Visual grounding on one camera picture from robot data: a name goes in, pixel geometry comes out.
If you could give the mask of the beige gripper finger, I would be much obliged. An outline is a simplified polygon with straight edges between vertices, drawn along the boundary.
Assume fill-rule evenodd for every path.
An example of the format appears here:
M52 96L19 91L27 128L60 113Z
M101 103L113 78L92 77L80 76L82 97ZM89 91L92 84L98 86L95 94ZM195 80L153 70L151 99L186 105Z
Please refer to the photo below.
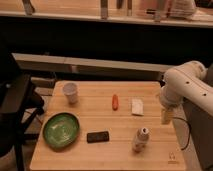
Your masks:
M163 124L169 124L173 118L173 110L171 108L163 108L161 111L161 122Z

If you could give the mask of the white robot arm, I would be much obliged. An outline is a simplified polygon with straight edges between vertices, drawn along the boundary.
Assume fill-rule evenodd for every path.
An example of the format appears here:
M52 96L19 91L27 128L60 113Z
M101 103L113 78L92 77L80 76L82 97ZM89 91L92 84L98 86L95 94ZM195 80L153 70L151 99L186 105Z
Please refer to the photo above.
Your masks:
M163 107L163 124L169 124L176 110L186 98L213 116L213 87L203 81L207 69L199 61L189 61L169 68L163 75L165 85L159 93Z

